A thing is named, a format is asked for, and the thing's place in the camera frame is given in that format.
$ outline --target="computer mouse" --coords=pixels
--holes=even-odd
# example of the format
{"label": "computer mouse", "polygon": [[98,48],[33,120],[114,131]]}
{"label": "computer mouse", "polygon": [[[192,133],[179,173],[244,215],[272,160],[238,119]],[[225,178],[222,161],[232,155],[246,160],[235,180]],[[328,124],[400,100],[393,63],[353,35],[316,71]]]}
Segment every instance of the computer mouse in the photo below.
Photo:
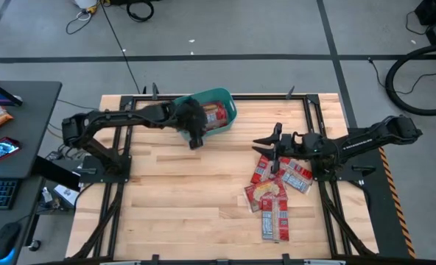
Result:
{"label": "computer mouse", "polygon": [[17,222],[5,224],[0,229],[0,260],[6,258],[17,242],[21,226]]}

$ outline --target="desk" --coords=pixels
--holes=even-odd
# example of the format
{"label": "desk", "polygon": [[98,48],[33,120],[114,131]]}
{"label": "desk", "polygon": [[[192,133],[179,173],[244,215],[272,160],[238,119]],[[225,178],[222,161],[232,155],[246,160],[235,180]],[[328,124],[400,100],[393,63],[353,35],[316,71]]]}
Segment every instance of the desk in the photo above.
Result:
{"label": "desk", "polygon": [[[38,157],[38,150],[55,107],[61,83],[0,81],[0,86],[24,100],[21,107],[7,107],[14,119],[0,127],[0,138],[14,138],[20,141],[22,146],[19,152],[0,161],[0,178],[23,179],[12,209],[0,211],[1,229],[6,223],[33,214],[37,209],[39,191],[44,179],[34,173],[33,168],[37,161],[42,160]],[[14,256],[4,265],[16,263],[21,248],[27,244],[27,239],[31,240],[31,232],[34,231],[31,228],[34,227],[36,219],[35,215],[31,215],[20,221],[21,231],[15,243]]]}
{"label": "desk", "polygon": [[[338,95],[319,97],[329,138],[347,134]],[[119,101],[120,96],[103,96],[101,109],[118,110]],[[308,195],[287,189],[289,243],[261,240],[261,212],[250,213],[243,195],[259,159],[251,149],[252,140],[267,137],[277,121],[284,133],[308,132],[303,104],[238,100],[236,107],[238,117],[231,130],[207,138],[194,151],[175,130],[133,128],[133,163],[124,187],[115,260],[150,260],[153,254],[161,260],[280,259],[283,253],[292,258],[330,258],[317,185]],[[111,146],[113,134],[114,129],[102,130],[96,139]],[[348,224],[377,252],[363,192],[347,183],[339,188]],[[80,197],[66,256],[80,249],[98,222],[103,189],[103,184],[93,185]]]}

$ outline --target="blue light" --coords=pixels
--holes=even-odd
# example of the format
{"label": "blue light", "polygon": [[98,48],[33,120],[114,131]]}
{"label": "blue light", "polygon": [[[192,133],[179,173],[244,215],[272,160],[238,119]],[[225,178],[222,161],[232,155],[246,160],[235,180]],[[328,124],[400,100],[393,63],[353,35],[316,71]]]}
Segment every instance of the blue light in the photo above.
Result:
{"label": "blue light", "polygon": [[9,255],[7,255],[7,257],[0,259],[0,264],[7,264],[8,262],[10,262],[13,258],[13,256],[15,256],[15,248],[12,249],[12,251],[10,251]]}

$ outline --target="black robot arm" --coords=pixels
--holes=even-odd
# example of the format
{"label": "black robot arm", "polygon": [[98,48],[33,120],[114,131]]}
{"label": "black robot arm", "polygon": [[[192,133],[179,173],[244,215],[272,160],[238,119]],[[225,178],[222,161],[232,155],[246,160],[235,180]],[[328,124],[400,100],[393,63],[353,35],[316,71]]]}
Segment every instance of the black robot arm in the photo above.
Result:
{"label": "black robot arm", "polygon": [[179,105],[164,102],[148,105],[140,110],[91,111],[63,119],[63,141],[66,146],[84,149],[98,158],[108,174],[120,174],[122,158],[117,150],[108,149],[94,139],[99,130],[131,125],[158,129],[172,127],[188,132],[191,139],[189,146],[196,149],[203,145],[202,136],[205,134],[206,122],[205,111],[192,98]]}
{"label": "black robot arm", "polygon": [[[274,145],[272,149],[253,146],[273,161],[274,173],[278,171],[281,156],[314,161],[318,169],[333,174],[349,158],[386,144],[412,144],[422,135],[412,120],[404,116],[388,116],[370,127],[349,129],[348,135],[337,139],[328,139],[314,132],[290,135],[281,134],[281,131],[282,124],[277,123],[270,137],[254,140],[257,144]],[[301,137],[301,144],[295,141],[295,136]]]}

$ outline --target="wooden table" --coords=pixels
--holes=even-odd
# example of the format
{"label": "wooden table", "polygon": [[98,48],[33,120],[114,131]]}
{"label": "wooden table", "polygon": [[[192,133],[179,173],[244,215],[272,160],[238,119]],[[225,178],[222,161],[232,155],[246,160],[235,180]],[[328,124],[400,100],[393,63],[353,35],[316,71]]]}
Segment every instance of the wooden table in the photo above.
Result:
{"label": "wooden table", "polygon": [[[329,138],[347,134],[338,95],[319,97]],[[103,96],[101,109],[117,110],[119,100],[117,95]],[[133,165],[124,188],[115,260],[150,260],[153,254],[161,260],[279,259],[283,253],[291,258],[330,258],[316,184],[308,195],[287,187],[290,242],[280,244],[262,241],[261,212],[251,213],[243,194],[260,156],[251,149],[252,140],[270,135],[277,121],[284,133],[307,133],[303,104],[236,101],[236,107],[238,117],[231,130],[207,138],[205,146],[194,151],[173,129],[134,127]],[[113,132],[102,130],[96,139],[111,146]],[[310,169],[303,161],[302,165]],[[75,254],[95,228],[104,187],[93,185],[80,197],[66,256]],[[376,252],[363,192],[348,183],[339,188],[347,223]],[[334,231],[342,253],[339,229]]]}

